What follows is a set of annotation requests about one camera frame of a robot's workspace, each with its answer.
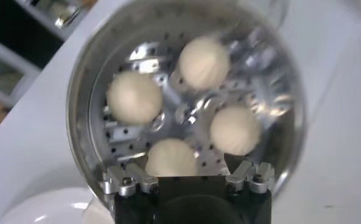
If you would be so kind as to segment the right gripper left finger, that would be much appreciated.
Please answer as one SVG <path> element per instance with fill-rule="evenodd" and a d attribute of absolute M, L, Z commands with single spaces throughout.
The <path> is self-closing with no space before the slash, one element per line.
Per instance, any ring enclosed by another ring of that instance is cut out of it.
<path fill-rule="evenodd" d="M 104 194 L 119 194 L 131 197 L 139 189 L 142 193 L 159 194 L 159 180 L 149 175 L 132 157 L 121 158 L 116 164 L 108 166 L 102 173 L 101 187 Z"/>

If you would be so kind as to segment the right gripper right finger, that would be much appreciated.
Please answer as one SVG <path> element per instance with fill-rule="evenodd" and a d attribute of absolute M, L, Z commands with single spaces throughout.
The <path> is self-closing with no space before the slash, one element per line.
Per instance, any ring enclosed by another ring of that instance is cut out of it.
<path fill-rule="evenodd" d="M 273 192 L 275 187 L 275 169 L 269 163 L 255 164 L 245 156 L 224 154 L 226 166 L 230 172 L 226 182 L 233 186 L 234 192 L 244 190 L 247 184 L 249 191 L 255 194 Z"/>

